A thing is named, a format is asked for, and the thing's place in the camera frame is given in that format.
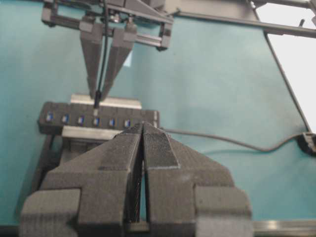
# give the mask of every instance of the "blue table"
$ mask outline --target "blue table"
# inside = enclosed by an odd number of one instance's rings
[[[41,8],[0,0],[0,226],[18,224],[44,141],[36,124],[43,103],[88,93],[79,32],[48,28]],[[145,109],[159,110],[165,128],[262,147],[306,131],[260,28],[176,18],[172,34],[165,52],[134,47],[131,67],[122,69],[111,96],[138,98]],[[173,137],[231,170],[251,199],[254,220],[316,217],[316,159],[295,141],[262,154]]]

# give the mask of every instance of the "textured gripper pad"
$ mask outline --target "textured gripper pad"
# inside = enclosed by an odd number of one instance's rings
[[[211,213],[251,216],[248,202],[242,202],[241,209],[238,209],[240,193],[226,167],[173,140],[148,123],[144,124],[143,139],[147,218],[152,236],[195,236],[199,217],[195,203],[196,186],[225,188],[229,192],[223,193],[223,197],[233,195],[232,198],[237,198],[234,201],[227,197],[225,202],[228,206],[217,205],[219,210],[213,209]],[[164,164],[163,169],[160,164],[157,165],[159,162]]]
[[[77,237],[80,189],[38,191],[24,203],[20,237]]]
[[[136,221],[142,158],[142,125],[47,173],[40,190],[80,188],[77,231],[81,236],[123,236]]]

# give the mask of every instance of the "aluminum rail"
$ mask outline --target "aluminum rail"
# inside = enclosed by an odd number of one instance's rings
[[[212,21],[243,24],[243,25],[248,25],[248,26],[257,26],[257,27],[263,28],[263,30],[266,33],[275,34],[275,35],[292,35],[292,36],[316,38],[316,30],[302,28],[302,27],[278,25],[278,24],[265,23],[265,22],[260,22],[260,21],[249,21],[249,20],[220,17],[220,16],[192,14],[192,13],[188,13],[188,12],[178,12],[178,13],[176,13],[176,15],[183,16],[183,17],[197,18],[197,19],[207,19],[207,20],[212,20]]]

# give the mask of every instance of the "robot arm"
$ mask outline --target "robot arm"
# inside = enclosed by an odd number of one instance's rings
[[[166,50],[169,47],[173,19],[158,11],[158,8],[164,4],[163,0],[108,0],[110,21],[113,23],[126,22],[126,26],[125,29],[109,27],[108,32],[105,32],[104,24],[96,22],[98,17],[102,17],[102,14],[98,12],[100,9],[98,6],[102,6],[101,2],[99,0],[44,0],[42,21],[51,27],[58,25],[80,30],[91,98],[95,97],[102,37],[105,33],[107,36],[113,37],[101,97],[101,99],[105,99],[115,77],[133,49],[134,43],[153,46],[159,51]],[[81,20],[61,16],[58,14],[59,5],[83,9],[85,15]],[[159,35],[138,34],[133,19],[145,20],[160,25]]]

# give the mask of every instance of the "black plastic part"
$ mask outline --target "black plastic part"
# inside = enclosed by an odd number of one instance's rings
[[[101,100],[101,91],[97,90],[95,92],[95,99],[94,99],[94,108],[98,109],[100,107],[100,100]]]
[[[316,157],[316,134],[304,133],[297,138],[297,144],[303,152]]]
[[[53,114],[52,121],[46,120],[48,113]],[[63,122],[64,115],[69,116],[67,123]],[[84,118],[82,124],[78,124],[79,117]],[[100,106],[98,110],[100,121],[97,127],[94,118],[93,105],[46,102],[38,119],[39,131],[46,135],[61,135],[65,125],[123,131],[127,129],[126,120],[130,121],[131,127],[143,121],[159,126],[159,112],[152,110]],[[111,119],[115,121],[113,126],[109,123]]]

